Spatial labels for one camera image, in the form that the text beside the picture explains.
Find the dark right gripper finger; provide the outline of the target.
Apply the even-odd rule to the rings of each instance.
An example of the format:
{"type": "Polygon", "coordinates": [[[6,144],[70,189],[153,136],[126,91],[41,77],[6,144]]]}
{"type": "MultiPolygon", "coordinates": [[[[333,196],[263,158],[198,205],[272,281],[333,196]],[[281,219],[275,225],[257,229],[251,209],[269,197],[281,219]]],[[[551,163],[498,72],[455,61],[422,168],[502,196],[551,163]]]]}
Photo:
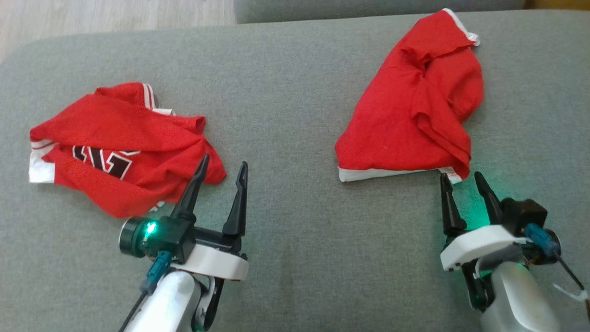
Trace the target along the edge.
{"type": "Polygon", "coordinates": [[[448,237],[457,237],[466,232],[467,223],[461,218],[453,197],[453,185],[446,173],[440,176],[441,210],[443,233],[448,237]]]}
{"type": "Polygon", "coordinates": [[[474,178],[476,186],[478,187],[478,192],[484,200],[490,224],[501,225],[503,212],[500,206],[500,200],[497,198],[495,192],[491,189],[489,183],[481,172],[475,172],[474,178]]]}

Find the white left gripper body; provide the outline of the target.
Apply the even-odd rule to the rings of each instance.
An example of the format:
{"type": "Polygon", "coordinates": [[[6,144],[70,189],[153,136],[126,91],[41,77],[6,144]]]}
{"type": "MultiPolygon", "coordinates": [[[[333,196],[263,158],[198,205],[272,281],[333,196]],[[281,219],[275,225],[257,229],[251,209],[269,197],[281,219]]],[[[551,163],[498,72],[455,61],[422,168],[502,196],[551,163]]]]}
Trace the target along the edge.
{"type": "Polygon", "coordinates": [[[247,279],[249,262],[242,253],[242,236],[197,227],[196,245],[184,264],[171,267],[188,273],[216,277],[230,281],[247,279]]]}

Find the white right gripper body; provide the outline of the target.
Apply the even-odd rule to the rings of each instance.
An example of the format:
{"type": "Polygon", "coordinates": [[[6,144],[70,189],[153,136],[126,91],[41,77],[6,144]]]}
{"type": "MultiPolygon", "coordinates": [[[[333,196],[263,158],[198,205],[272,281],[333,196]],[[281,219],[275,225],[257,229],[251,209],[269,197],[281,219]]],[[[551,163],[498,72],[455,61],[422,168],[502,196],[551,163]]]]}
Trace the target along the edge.
{"type": "Polygon", "coordinates": [[[503,225],[486,225],[448,237],[440,253],[445,271],[463,274],[472,309],[481,312],[527,311],[527,266],[520,244],[503,225]]]}

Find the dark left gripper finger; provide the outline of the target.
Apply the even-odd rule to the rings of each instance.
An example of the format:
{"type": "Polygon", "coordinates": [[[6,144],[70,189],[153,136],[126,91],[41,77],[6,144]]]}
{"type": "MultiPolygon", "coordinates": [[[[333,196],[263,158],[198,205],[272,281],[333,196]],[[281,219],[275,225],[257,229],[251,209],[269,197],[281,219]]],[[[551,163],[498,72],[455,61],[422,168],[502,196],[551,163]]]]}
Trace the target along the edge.
{"type": "Polygon", "coordinates": [[[181,199],[173,208],[173,211],[171,212],[172,218],[177,220],[186,220],[189,223],[196,222],[194,209],[196,206],[198,194],[200,193],[201,185],[207,175],[208,164],[209,155],[205,154],[201,159],[200,164],[196,168],[192,178],[189,180],[189,183],[186,186],[181,199]]]}
{"type": "Polygon", "coordinates": [[[223,225],[223,235],[230,237],[242,237],[245,235],[247,193],[248,164],[243,160],[236,178],[236,195],[228,219],[223,225]]]}

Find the red basketball jersey with number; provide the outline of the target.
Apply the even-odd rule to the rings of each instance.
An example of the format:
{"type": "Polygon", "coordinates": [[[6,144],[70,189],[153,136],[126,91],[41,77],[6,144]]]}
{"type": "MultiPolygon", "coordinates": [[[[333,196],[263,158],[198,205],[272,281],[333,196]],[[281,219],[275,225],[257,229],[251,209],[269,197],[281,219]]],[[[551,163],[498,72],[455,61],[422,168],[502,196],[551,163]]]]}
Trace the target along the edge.
{"type": "Polygon", "coordinates": [[[227,176],[205,125],[156,107],[147,83],[97,88],[30,130],[28,179],[78,190],[112,217],[143,214],[177,202],[205,155],[204,183],[227,176]]]}

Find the red shorts with white trim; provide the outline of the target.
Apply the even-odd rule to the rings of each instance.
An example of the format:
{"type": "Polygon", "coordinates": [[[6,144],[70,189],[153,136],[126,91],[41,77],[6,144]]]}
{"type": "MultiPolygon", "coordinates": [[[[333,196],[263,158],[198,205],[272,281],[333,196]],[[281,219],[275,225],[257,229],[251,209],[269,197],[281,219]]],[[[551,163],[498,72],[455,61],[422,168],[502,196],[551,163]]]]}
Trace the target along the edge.
{"type": "Polygon", "coordinates": [[[335,144],[341,182],[438,170],[470,174],[463,123],[484,99],[480,37],[449,8],[419,19],[392,48],[335,144]]]}

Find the grey sofa seat cushion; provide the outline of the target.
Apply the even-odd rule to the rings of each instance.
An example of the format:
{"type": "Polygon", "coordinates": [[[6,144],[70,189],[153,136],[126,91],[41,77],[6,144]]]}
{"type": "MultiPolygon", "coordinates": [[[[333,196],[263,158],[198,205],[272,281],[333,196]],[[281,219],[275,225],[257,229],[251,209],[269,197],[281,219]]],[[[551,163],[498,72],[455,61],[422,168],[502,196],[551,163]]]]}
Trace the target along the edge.
{"type": "MultiPolygon", "coordinates": [[[[590,288],[590,12],[459,13],[480,36],[472,170],[531,198],[590,288]]],[[[150,83],[204,115],[228,176],[203,187],[220,229],[249,164],[248,278],[212,332],[476,332],[461,273],[440,266],[440,173],[341,183],[334,145],[418,15],[70,36],[0,63],[0,332],[117,332],[147,259],[84,194],[28,182],[29,131],[100,86],[150,83]]]]}

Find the grey sofa back cushion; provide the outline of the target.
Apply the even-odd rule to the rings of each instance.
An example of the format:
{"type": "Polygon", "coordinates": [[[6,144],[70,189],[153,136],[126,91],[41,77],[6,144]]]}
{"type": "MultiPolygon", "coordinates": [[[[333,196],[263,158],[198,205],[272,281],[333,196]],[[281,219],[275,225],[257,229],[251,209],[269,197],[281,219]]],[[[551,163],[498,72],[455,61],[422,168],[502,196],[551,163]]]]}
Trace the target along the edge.
{"type": "Polygon", "coordinates": [[[526,0],[234,0],[238,24],[523,9],[526,0]]]}

